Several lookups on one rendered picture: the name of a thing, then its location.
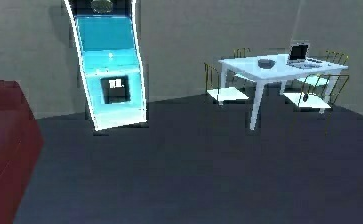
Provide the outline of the white dining table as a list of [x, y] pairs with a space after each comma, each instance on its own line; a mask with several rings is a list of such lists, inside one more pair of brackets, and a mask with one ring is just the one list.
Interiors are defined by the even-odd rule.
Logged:
[[[271, 69], [262, 69], [258, 66], [259, 59], [271, 59], [275, 65]], [[298, 69], [287, 64], [287, 54], [265, 55], [246, 58], [222, 59], [221, 74], [227, 76], [229, 71], [239, 73], [242, 77], [249, 78], [256, 83], [253, 108], [249, 128], [256, 128], [259, 108], [263, 98], [264, 88], [267, 84], [280, 83], [280, 94], [283, 95], [286, 83], [298, 78], [305, 78], [310, 74], [341, 74], [347, 69], [346, 65], [340, 65], [322, 61], [319, 68]]]

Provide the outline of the blue arcade cabinet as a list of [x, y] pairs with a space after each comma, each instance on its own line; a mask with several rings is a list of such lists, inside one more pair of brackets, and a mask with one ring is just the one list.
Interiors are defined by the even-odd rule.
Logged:
[[147, 98], [136, 16], [138, 0], [61, 0], [68, 13], [96, 131], [147, 121]]

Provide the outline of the grey bowl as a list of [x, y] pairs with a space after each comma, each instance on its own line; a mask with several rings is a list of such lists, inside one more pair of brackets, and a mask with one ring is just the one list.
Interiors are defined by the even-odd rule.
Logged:
[[271, 69], [275, 65], [275, 61], [271, 59], [259, 59], [258, 66], [262, 69]]

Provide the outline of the grey laptop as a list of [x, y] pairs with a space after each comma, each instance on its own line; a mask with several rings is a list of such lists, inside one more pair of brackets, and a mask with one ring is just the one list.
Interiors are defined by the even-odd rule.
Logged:
[[290, 46], [287, 64], [298, 69], [319, 68], [320, 63], [307, 58], [309, 43], [294, 43]]

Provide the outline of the red sofa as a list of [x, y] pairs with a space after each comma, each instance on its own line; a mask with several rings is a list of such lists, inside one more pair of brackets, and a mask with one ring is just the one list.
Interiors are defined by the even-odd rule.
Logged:
[[13, 224], [42, 147], [20, 85], [0, 80], [0, 224]]

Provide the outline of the white chair with gold frame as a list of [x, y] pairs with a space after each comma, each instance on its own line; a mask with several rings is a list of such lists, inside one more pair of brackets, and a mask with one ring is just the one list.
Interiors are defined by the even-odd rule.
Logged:
[[[246, 58], [247, 54], [251, 52], [251, 49], [248, 47], [243, 48], [236, 48], [233, 50], [233, 57], [234, 58]], [[230, 72], [230, 84], [233, 87], [236, 87], [239, 82], [251, 82], [251, 79], [242, 77], [239, 73], [234, 71]]]
[[328, 134], [330, 117], [337, 99], [349, 81], [345, 74], [310, 74], [300, 78], [298, 91], [284, 92], [283, 95], [301, 111], [318, 110], [324, 115], [324, 133]]
[[212, 97], [219, 105], [226, 101], [247, 100], [248, 96], [234, 86], [227, 86], [227, 77], [213, 65], [204, 64], [205, 94]]
[[[322, 58], [327, 62], [340, 65], [346, 65], [349, 60], [347, 54], [332, 50], [326, 50]], [[299, 78], [299, 81], [311, 86], [324, 86], [328, 83], [327, 78], [322, 77], [320, 74], [309, 75], [307, 78]]]

